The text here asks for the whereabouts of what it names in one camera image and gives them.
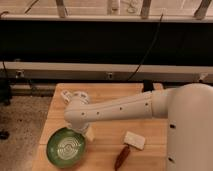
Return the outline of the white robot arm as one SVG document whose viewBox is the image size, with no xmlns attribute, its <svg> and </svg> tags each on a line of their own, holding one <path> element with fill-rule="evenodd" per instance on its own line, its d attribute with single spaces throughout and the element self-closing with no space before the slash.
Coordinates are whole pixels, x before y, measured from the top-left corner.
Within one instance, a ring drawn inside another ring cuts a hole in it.
<svg viewBox="0 0 213 171">
<path fill-rule="evenodd" d="M 166 171 L 213 171 L 213 86 L 192 83 L 101 103 L 77 91 L 64 118 L 81 134 L 97 121 L 165 118 Z"/>
</svg>

